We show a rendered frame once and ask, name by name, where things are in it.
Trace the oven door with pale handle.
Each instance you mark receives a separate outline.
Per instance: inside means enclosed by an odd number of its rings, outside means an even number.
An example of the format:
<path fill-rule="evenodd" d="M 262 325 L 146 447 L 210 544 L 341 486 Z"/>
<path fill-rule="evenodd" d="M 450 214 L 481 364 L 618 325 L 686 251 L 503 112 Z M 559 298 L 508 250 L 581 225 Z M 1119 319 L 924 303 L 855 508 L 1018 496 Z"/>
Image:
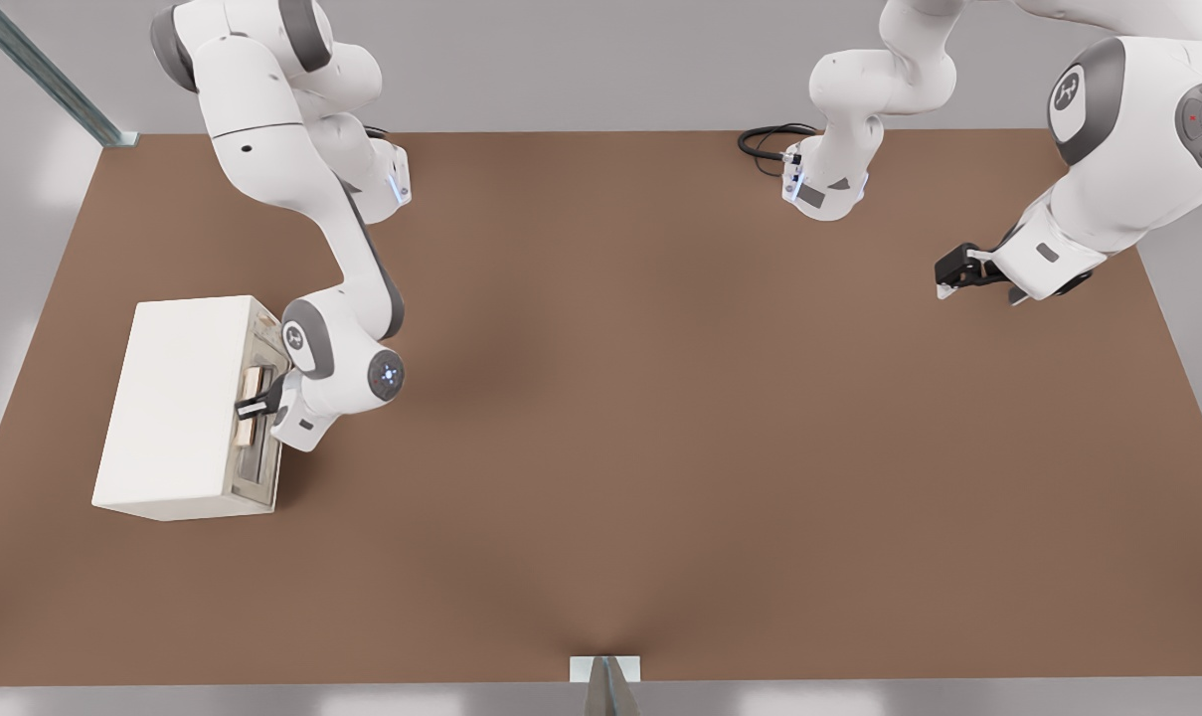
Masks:
<path fill-rule="evenodd" d="M 270 435 L 276 413 L 269 390 L 286 375 L 290 360 L 276 317 L 252 297 L 245 298 L 245 348 L 232 401 L 227 481 L 231 495 L 270 512 L 276 503 L 281 444 Z"/>

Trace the silver frame post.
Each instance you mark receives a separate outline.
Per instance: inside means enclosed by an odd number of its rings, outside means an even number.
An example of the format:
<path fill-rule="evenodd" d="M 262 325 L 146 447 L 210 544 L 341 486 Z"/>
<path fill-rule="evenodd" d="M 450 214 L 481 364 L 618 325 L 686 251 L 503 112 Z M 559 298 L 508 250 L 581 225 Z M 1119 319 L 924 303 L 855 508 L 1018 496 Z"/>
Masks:
<path fill-rule="evenodd" d="M 105 112 L 100 111 L 90 99 L 87 99 L 81 88 L 75 85 L 75 82 L 70 80 L 63 70 L 56 67 L 56 64 L 50 61 L 43 50 L 34 44 L 32 40 L 19 26 L 16 26 L 14 22 L 1 8 L 0 50 L 101 147 L 133 148 L 137 145 L 139 135 L 135 131 L 123 131 L 114 123 L 111 123 L 111 119 L 105 117 Z"/>
<path fill-rule="evenodd" d="M 584 716 L 641 716 L 631 684 L 641 680 L 637 655 L 570 657 L 570 684 L 587 684 Z"/>

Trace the white oven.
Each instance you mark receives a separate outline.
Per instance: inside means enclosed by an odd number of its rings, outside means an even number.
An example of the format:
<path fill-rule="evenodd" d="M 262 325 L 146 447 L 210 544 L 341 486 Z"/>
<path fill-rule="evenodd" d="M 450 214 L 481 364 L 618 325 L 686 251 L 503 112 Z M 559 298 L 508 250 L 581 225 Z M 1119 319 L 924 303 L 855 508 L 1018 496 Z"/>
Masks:
<path fill-rule="evenodd" d="M 288 370 L 251 296 L 136 305 L 91 502 L 156 521 L 268 515 L 281 444 L 237 402 Z"/>

